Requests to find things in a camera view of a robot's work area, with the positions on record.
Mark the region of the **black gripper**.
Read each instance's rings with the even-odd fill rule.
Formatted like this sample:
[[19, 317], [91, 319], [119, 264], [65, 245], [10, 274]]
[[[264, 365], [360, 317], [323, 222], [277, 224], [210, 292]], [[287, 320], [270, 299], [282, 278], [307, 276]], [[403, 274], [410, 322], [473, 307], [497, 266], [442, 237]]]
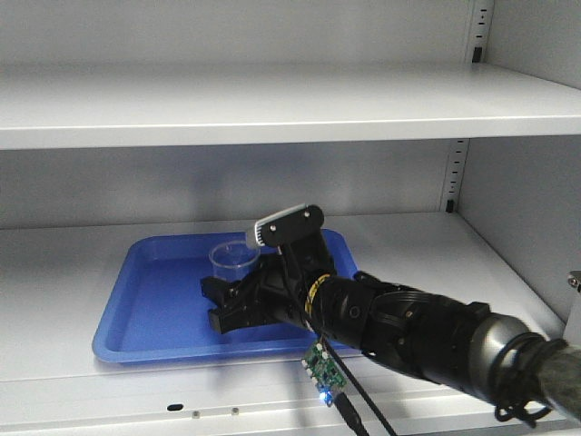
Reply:
[[322, 230], [275, 249], [240, 280], [201, 279], [202, 295], [218, 307], [208, 311], [214, 331], [225, 334], [280, 322], [304, 329], [313, 325], [310, 290], [337, 274]]

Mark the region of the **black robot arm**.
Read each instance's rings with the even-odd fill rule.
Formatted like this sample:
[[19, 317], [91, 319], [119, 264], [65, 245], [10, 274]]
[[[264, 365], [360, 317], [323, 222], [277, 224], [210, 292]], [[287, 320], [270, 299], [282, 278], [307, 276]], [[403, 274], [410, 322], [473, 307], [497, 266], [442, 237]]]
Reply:
[[235, 282], [206, 277], [212, 328], [286, 322], [359, 350], [375, 363], [493, 405], [499, 421], [580, 417], [580, 351], [482, 302], [338, 275], [321, 232], [276, 242]]

